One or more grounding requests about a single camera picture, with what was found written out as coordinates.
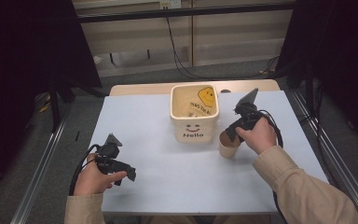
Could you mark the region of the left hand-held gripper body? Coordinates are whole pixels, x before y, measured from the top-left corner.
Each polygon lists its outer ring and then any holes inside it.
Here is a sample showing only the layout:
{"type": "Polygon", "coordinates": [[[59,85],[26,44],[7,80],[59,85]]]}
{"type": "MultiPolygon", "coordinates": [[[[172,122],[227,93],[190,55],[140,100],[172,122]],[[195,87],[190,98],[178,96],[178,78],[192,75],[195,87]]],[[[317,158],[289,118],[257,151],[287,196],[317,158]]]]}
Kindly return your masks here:
{"type": "Polygon", "coordinates": [[[102,146],[97,146],[97,157],[95,158],[95,162],[103,174],[107,175],[121,171],[128,172],[129,165],[117,161],[119,147],[121,146],[122,144],[112,133],[108,134],[107,139],[102,146]]]}

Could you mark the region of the yellow smiley paper bag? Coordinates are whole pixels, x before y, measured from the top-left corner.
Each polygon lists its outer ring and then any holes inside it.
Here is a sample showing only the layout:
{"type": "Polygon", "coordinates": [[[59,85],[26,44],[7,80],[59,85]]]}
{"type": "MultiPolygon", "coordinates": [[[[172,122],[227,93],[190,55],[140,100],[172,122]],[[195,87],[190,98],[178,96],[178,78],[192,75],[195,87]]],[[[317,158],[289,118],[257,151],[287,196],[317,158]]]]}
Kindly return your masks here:
{"type": "Polygon", "coordinates": [[[189,103],[188,115],[191,118],[212,116],[216,110],[215,94],[212,87],[197,92],[196,98],[189,103]]]}

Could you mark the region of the metal rail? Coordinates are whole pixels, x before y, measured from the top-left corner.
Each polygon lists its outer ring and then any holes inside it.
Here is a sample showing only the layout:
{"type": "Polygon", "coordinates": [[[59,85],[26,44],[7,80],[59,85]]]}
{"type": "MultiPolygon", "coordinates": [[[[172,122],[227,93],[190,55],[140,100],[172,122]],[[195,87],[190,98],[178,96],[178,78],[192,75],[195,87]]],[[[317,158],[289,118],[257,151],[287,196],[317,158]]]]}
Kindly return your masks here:
{"type": "Polygon", "coordinates": [[[313,117],[306,107],[306,100],[299,91],[293,92],[293,97],[298,104],[302,114],[305,116],[305,121],[312,128],[314,134],[317,137],[317,143],[319,145],[322,156],[326,156],[330,164],[334,167],[340,181],[345,186],[345,189],[351,195],[355,205],[358,208],[358,181],[351,173],[349,167],[345,161],[339,155],[336,147],[328,137],[327,133],[321,126],[318,119],[313,117]]]}
{"type": "Polygon", "coordinates": [[[42,154],[42,158],[37,165],[33,178],[25,193],[23,194],[21,202],[14,214],[14,217],[10,221],[10,224],[26,224],[28,216],[31,213],[34,202],[45,178],[49,164],[56,151],[57,145],[61,140],[62,132],[67,123],[68,117],[71,114],[71,110],[71,105],[65,105],[63,107],[62,120],[59,122],[57,129],[50,135],[48,144],[46,145],[42,154]]]}

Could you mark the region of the white wall socket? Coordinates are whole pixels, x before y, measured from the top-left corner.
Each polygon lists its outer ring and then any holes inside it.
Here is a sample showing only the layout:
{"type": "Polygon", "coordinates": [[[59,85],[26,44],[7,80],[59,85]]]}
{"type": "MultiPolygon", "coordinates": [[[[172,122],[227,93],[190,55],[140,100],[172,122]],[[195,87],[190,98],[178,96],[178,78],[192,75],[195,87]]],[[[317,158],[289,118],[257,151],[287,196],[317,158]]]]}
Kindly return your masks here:
{"type": "Polygon", "coordinates": [[[160,0],[159,6],[161,9],[177,9],[182,7],[181,0],[160,0]]]}

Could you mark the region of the light blue table mat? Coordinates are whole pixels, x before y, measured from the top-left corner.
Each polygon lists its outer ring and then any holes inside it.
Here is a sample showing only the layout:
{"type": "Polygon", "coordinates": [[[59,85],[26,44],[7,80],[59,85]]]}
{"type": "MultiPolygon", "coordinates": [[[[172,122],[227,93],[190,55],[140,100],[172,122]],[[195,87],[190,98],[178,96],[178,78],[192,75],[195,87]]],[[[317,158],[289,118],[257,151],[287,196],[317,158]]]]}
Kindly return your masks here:
{"type": "Polygon", "coordinates": [[[118,160],[136,170],[103,195],[103,212],[126,215],[239,215],[273,213],[269,185],[252,163],[255,153],[240,145],[228,160],[219,140],[176,141],[170,97],[128,95],[105,98],[92,143],[113,134],[122,148],[118,160]]]}

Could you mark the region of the black horizontal bar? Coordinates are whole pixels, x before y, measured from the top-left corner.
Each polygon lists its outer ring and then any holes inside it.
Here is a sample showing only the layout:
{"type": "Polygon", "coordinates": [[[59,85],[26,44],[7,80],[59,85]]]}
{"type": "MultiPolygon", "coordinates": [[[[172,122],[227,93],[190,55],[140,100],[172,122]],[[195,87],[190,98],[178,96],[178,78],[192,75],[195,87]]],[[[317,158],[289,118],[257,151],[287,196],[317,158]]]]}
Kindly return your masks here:
{"type": "Polygon", "coordinates": [[[146,19],[169,18],[169,17],[289,10],[289,9],[294,9],[296,6],[297,6],[296,2],[282,2],[282,3],[225,6],[225,7],[159,9],[159,10],[148,10],[148,11],[140,11],[140,12],[87,14],[87,15],[78,16],[77,20],[80,23],[106,22],[106,21],[132,21],[132,20],[146,20],[146,19]]]}

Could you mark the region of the brown paper cup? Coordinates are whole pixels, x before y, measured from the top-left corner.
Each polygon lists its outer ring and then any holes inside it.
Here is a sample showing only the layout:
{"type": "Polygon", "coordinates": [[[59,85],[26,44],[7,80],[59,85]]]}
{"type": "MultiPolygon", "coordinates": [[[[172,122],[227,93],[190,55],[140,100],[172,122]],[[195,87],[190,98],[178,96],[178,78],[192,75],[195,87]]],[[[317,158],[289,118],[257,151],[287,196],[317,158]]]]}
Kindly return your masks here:
{"type": "Polygon", "coordinates": [[[223,158],[231,159],[235,156],[237,149],[241,145],[238,136],[234,137],[231,141],[226,131],[223,131],[219,135],[219,153],[223,158]]]}

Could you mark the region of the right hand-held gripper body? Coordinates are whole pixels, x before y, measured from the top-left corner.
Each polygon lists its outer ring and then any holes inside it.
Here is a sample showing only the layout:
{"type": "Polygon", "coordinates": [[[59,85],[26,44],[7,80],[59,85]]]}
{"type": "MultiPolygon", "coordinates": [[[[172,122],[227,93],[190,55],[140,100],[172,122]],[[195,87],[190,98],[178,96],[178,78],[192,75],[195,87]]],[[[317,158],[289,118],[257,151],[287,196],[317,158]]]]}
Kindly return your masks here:
{"type": "Polygon", "coordinates": [[[261,118],[260,112],[255,105],[257,93],[258,88],[248,92],[237,102],[234,108],[235,113],[241,116],[241,127],[244,130],[252,130],[261,118]]]}

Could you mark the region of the wooden table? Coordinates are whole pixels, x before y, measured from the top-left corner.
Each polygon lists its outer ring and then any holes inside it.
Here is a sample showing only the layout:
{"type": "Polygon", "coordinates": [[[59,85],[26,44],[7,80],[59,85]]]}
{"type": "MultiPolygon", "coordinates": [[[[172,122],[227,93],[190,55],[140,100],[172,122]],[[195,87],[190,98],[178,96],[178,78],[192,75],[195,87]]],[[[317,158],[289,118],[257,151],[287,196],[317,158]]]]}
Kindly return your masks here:
{"type": "MultiPolygon", "coordinates": [[[[110,96],[170,94],[172,88],[177,85],[186,85],[186,82],[116,85],[111,88],[110,96]]],[[[273,79],[199,81],[197,85],[213,85],[218,92],[246,92],[254,88],[261,91],[280,90],[278,83],[273,79]]]]}

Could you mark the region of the person's right hand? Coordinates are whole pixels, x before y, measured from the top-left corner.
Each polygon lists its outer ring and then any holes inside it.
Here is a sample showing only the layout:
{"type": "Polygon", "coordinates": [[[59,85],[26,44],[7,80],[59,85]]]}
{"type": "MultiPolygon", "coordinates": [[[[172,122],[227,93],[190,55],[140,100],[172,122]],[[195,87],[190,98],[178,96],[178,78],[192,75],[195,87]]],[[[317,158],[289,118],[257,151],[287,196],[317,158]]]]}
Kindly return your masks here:
{"type": "Polygon", "coordinates": [[[236,132],[257,155],[277,145],[277,135],[265,118],[261,118],[252,130],[237,127],[236,132]]]}

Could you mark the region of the person's left hand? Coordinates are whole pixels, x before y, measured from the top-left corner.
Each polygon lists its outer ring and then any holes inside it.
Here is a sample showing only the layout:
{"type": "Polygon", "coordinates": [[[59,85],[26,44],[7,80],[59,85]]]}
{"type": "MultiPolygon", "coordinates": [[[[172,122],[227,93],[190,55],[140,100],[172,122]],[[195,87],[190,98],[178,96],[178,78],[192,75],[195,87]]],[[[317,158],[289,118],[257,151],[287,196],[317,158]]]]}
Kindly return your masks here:
{"type": "Polygon", "coordinates": [[[120,171],[111,175],[105,175],[100,172],[94,161],[89,163],[79,174],[75,184],[74,196],[84,196],[99,194],[111,189],[113,184],[122,180],[127,173],[120,171]]]}

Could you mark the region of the black curtain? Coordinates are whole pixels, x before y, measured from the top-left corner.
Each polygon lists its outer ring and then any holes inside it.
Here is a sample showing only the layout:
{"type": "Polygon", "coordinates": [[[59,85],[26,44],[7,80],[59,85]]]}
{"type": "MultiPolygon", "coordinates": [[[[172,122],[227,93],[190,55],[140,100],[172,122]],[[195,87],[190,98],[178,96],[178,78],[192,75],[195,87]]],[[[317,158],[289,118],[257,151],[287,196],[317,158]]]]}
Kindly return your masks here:
{"type": "Polygon", "coordinates": [[[277,70],[318,78],[358,129],[358,0],[294,0],[277,70]]]}
{"type": "Polygon", "coordinates": [[[73,0],[0,0],[0,175],[13,161],[40,93],[72,101],[101,81],[73,0]]]}

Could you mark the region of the cream smiley face bin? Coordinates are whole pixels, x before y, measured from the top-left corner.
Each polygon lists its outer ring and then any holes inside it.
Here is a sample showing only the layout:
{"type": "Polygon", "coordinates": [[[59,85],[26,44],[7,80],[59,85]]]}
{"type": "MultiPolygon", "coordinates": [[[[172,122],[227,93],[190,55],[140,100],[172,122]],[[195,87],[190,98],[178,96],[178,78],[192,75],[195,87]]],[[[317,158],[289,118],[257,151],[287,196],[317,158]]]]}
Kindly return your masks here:
{"type": "Polygon", "coordinates": [[[170,117],[175,139],[182,143],[207,143],[213,140],[220,114],[216,89],[213,85],[177,85],[171,90],[170,117]],[[212,87],[215,94],[216,110],[212,116],[191,118],[188,115],[189,103],[197,92],[212,87]]]}

